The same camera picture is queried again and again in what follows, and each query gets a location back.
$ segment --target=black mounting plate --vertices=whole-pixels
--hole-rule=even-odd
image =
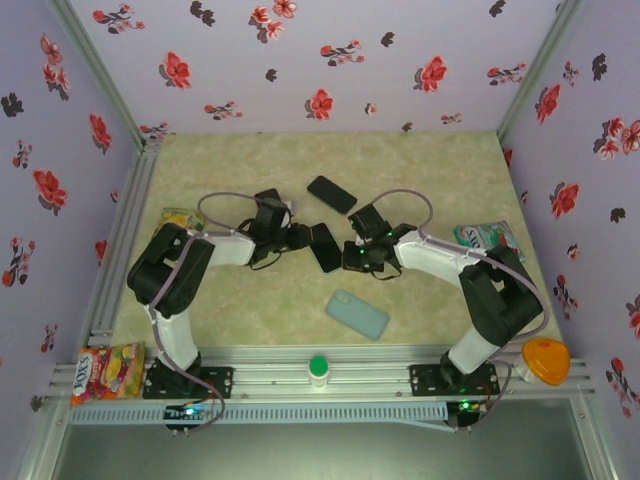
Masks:
[[[147,376],[142,390],[142,398],[146,400],[171,400],[205,398],[209,396],[207,389],[200,385],[191,385],[190,391],[176,387],[175,376],[184,380],[179,373],[169,370],[157,358],[147,370]],[[222,398],[231,398],[233,388],[233,368],[231,367],[199,367],[197,377],[212,384],[222,395]]]
[[[491,363],[480,365],[469,378],[470,387],[462,390],[456,390],[447,385],[440,374],[440,368],[439,363],[409,366],[409,383],[414,397],[486,396],[483,385],[489,388],[491,396],[500,393],[496,367]]]

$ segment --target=light blue phone case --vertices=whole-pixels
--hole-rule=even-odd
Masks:
[[[333,294],[325,312],[371,340],[378,340],[382,336],[391,318],[387,312],[344,290],[337,290]]]

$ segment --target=gray floor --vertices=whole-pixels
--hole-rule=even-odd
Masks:
[[[591,478],[566,402],[503,402],[471,434],[395,424],[70,427],[54,478],[563,480]]]

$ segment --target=metal bar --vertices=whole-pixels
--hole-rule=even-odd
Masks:
[[[506,115],[498,127],[496,133],[500,143],[502,143],[509,135],[509,132],[513,127],[513,124],[518,119],[520,112],[524,109],[525,105],[533,95],[533,92],[538,87],[538,83],[546,73],[549,64],[554,60],[554,54],[566,37],[571,23],[586,3],[587,0],[567,0],[562,4],[555,22],[542,42],[533,62],[531,62],[529,72],[525,75],[524,80],[518,89],[518,93],[511,102]]]
[[[84,60],[98,87],[124,122],[138,150],[142,150],[142,138],[133,115],[129,111],[124,98],[120,95],[109,70],[100,59],[98,50],[91,41],[76,11],[68,0],[48,0],[48,3],[58,21],[69,34],[71,42],[78,49],[80,57]]]

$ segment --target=black smartphone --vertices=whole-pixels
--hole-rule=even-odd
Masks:
[[[342,266],[342,252],[325,223],[311,227],[310,247],[324,273],[331,273]]]
[[[358,199],[322,175],[307,186],[307,191],[336,212],[346,215]]]

